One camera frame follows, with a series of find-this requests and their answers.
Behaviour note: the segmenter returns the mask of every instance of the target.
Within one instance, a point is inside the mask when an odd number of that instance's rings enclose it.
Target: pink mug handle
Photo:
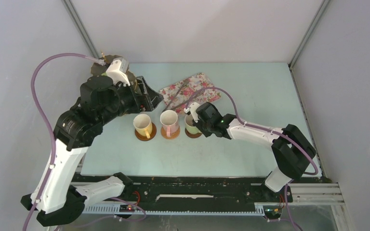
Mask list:
[[[171,127],[167,127],[167,136],[171,137]]]

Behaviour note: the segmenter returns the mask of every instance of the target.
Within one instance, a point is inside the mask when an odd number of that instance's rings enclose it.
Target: floral placemat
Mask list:
[[[185,114],[184,109],[189,98],[195,91],[205,87],[214,87],[214,85],[205,73],[198,73],[171,84],[166,88],[159,90],[159,92],[164,96],[165,105],[169,104],[167,110],[174,110],[178,114]],[[220,98],[221,95],[218,90],[207,89],[193,98],[192,102],[197,102],[199,104],[203,104],[205,102],[211,103]]]

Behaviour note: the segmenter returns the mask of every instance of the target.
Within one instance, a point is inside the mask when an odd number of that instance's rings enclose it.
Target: round coaster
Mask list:
[[[186,128],[185,128],[185,134],[186,134],[189,138],[193,138],[193,139],[198,138],[198,137],[200,137],[200,136],[202,135],[202,133],[191,134],[191,133],[189,133],[189,132],[188,132],[188,130],[187,130]]]
[[[154,123],[152,123],[152,132],[151,132],[151,134],[149,134],[149,136],[150,136],[149,139],[146,136],[140,135],[137,130],[134,129],[134,131],[135,131],[135,136],[137,137],[137,139],[139,139],[141,141],[150,141],[150,140],[152,140],[152,138],[155,137],[155,135],[157,133],[157,127],[155,126]]]
[[[171,134],[171,137],[167,136],[167,131],[165,131],[164,127],[161,127],[161,135],[162,137],[166,138],[167,140],[173,140],[179,136],[179,133],[181,132],[181,128],[178,128],[178,130]]]

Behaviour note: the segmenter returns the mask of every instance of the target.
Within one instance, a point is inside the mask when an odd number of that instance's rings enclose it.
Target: mug handle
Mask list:
[[[149,132],[147,130],[145,130],[145,135],[147,136],[147,139],[151,138],[151,136],[149,135]]]

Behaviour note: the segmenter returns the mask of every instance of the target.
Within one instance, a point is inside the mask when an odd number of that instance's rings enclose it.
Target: mug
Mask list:
[[[141,136],[146,136],[147,139],[151,138],[152,123],[151,118],[146,114],[137,115],[133,121],[134,128]]]
[[[166,110],[163,112],[159,120],[162,123],[162,127],[167,132],[168,138],[170,138],[171,135],[179,129],[178,114],[173,110]]]
[[[192,135],[196,135],[198,133],[201,133],[199,131],[199,129],[197,127],[195,127],[192,123],[194,121],[194,118],[192,117],[192,115],[186,115],[185,116],[185,126],[186,126],[186,130],[192,134]]]

